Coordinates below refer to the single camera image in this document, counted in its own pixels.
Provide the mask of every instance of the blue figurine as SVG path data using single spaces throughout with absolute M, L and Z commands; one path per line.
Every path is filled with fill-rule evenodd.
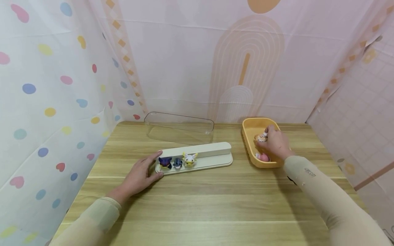
M 172 157 L 163 157 L 163 158 L 159 157 L 160 166 L 171 169 L 172 168 L 171 159 Z
M 179 158 L 175 158 L 174 167 L 176 169 L 180 169 L 182 167 L 183 161 Z

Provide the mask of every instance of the human hand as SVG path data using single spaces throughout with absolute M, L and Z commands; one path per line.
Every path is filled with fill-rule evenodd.
M 268 150 L 282 160 L 285 160 L 289 156 L 295 155 L 294 152 L 290 150 L 289 140 L 283 132 L 275 130 L 273 125 L 269 125 L 265 129 L 265 132 L 268 133 L 267 141 L 255 141 L 257 146 Z
M 120 186 L 110 191 L 106 196 L 123 204 L 131 197 L 150 186 L 153 182 L 158 181 L 163 177 L 163 173 L 155 173 L 148 176 L 149 168 L 163 152 L 160 150 L 145 158 L 138 160 L 131 168 L 130 172 L 125 177 Z

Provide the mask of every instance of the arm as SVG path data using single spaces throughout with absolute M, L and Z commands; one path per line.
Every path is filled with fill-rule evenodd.
M 120 186 L 110 191 L 105 197 L 96 200 L 50 245 L 97 245 L 116 222 L 121 206 L 129 197 L 163 177 L 161 172 L 148 177 L 149 167 L 161 154 L 162 152 L 159 151 L 137 161 Z
M 285 160 L 285 172 L 322 217 L 330 233 L 331 245 L 391 246 L 378 224 L 346 192 L 310 161 L 290 150 L 285 134 L 273 126 L 266 132 L 267 142 L 257 144 Z

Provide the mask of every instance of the transparent plastic lid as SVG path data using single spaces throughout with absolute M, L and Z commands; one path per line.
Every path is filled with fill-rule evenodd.
M 209 119 L 150 112 L 144 119 L 151 139 L 189 145 L 211 143 L 215 123 Z

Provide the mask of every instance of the left hand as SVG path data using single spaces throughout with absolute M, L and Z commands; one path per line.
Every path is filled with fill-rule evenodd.
M 153 182 L 161 179 L 163 177 L 162 172 L 152 174 L 151 176 L 148 176 L 148 172 L 155 159 L 162 153 L 162 151 L 158 151 L 148 157 L 138 160 L 121 185 L 110 191 L 106 196 L 122 205 L 129 197 L 143 191 Z

